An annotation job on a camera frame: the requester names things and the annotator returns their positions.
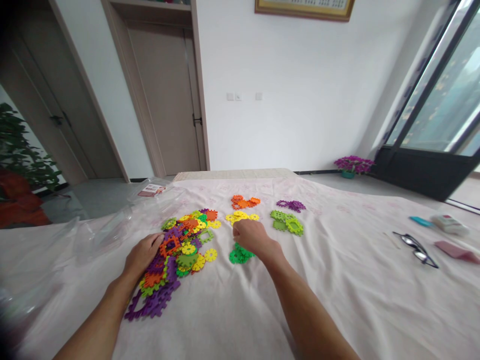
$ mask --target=forearm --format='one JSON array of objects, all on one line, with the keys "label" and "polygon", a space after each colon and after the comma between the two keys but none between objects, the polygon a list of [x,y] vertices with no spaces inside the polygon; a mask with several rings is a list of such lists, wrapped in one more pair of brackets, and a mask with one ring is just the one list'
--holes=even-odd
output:
[{"label": "forearm", "polygon": [[260,259],[273,280],[288,327],[302,355],[306,359],[358,359],[280,246]]},{"label": "forearm", "polygon": [[95,310],[54,360],[111,359],[120,323],[136,284],[136,279],[125,275],[112,281]]}]

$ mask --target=glasses frame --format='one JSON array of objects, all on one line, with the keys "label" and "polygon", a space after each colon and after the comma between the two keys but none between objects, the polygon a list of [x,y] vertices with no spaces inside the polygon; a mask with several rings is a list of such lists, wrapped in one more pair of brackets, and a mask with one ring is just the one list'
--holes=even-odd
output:
[{"label": "glasses frame", "polygon": [[[422,246],[422,244],[417,239],[415,239],[412,235],[409,235],[407,233],[406,234],[400,234],[400,233],[395,232],[395,231],[392,231],[392,233],[394,233],[395,235],[398,235],[405,245],[408,245],[409,247],[413,248],[413,255],[415,255],[415,257],[418,260],[420,260],[422,264],[431,266],[432,268],[435,268],[435,269],[439,269],[439,266],[430,257],[427,250],[425,250],[425,248]],[[416,255],[416,253],[421,253],[421,254],[425,255],[425,259],[424,260],[420,259]]]}]

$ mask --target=door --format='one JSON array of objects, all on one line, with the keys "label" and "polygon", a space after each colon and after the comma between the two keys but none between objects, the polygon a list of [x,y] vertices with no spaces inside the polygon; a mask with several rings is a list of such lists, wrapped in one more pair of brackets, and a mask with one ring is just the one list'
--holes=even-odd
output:
[{"label": "door", "polygon": [[121,178],[105,129],[52,11],[29,10],[14,51],[89,179]]},{"label": "door", "polygon": [[138,22],[128,22],[128,32],[166,174],[199,171],[203,138],[191,36],[186,40],[180,27]]},{"label": "door", "polygon": [[376,155],[378,178],[445,201],[480,163],[479,6],[473,0],[461,9],[465,16],[432,75],[420,79],[400,112]]}]

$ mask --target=framed picture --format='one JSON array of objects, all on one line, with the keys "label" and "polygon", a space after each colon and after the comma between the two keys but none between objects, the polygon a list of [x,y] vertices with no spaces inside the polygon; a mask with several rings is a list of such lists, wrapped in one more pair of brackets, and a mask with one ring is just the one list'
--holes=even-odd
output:
[{"label": "framed picture", "polygon": [[348,22],[354,2],[355,0],[255,0],[255,12]]}]

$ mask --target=bed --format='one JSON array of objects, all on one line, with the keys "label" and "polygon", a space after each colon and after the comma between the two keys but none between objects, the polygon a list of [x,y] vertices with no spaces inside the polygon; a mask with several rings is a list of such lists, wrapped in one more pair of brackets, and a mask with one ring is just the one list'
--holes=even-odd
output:
[{"label": "bed", "polygon": [[[274,285],[257,258],[232,264],[234,243],[230,199],[240,194],[261,199],[245,210],[258,214],[268,234],[308,282],[347,341],[362,359],[478,359],[480,354],[480,266],[448,257],[433,246],[445,236],[422,227],[409,216],[429,218],[434,210],[399,197],[336,190],[295,174],[258,178],[175,179],[183,192],[176,216],[209,208],[222,225],[201,249],[218,258],[181,280],[161,317],[141,318],[120,327],[113,359],[294,359],[299,354],[287,327]],[[295,213],[301,237],[272,227],[279,200],[298,200]],[[41,309],[27,333],[21,355],[51,359],[100,301],[120,274],[134,244],[157,231],[163,219],[145,204],[137,224],[120,244],[79,264],[66,248],[62,254],[63,287]],[[101,228],[109,217],[95,220]],[[463,241],[480,248],[479,223],[467,224]],[[12,245],[54,234],[62,225],[0,231]],[[409,233],[439,265],[425,266],[411,249],[392,236]]]}]

